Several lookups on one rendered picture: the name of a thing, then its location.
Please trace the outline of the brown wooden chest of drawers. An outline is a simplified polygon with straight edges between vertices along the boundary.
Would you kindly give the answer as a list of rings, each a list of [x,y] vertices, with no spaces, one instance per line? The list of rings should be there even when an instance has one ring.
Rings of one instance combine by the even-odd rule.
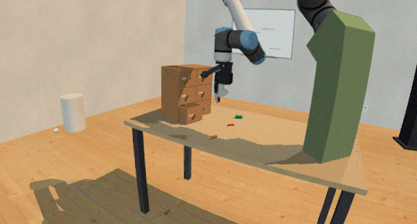
[[[213,66],[203,67],[203,65],[198,64],[188,64],[188,65],[176,65],[176,66],[162,66],[161,67],[161,115],[168,117],[177,122],[179,121],[179,87],[180,86],[180,70],[196,70],[196,85],[186,86],[192,87],[195,86],[195,101],[189,103],[196,103],[197,96],[197,85],[208,84],[202,83],[197,84],[197,73],[198,69],[202,68],[212,68]],[[185,103],[185,104],[189,104]]]

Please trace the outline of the brown wooden drawer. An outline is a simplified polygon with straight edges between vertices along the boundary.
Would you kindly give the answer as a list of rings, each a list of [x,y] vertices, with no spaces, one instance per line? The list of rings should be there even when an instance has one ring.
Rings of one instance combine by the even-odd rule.
[[[208,75],[208,77],[206,78],[202,78],[200,76],[200,74],[204,71],[204,70],[209,70],[208,68],[202,68],[201,70],[198,70],[197,73],[197,84],[202,84],[202,83],[211,83],[212,82],[212,75]]]
[[[179,121],[189,124],[202,120],[202,110],[203,105],[194,102],[179,105]]]
[[[186,87],[191,85],[196,85],[196,70],[180,70],[179,87]]]
[[[197,85],[196,100],[203,100],[207,98],[211,98],[211,84]]]
[[[200,100],[200,101],[197,101],[196,103],[203,105],[202,114],[210,113],[210,99]]]
[[[179,104],[195,101],[195,86],[179,88]]]

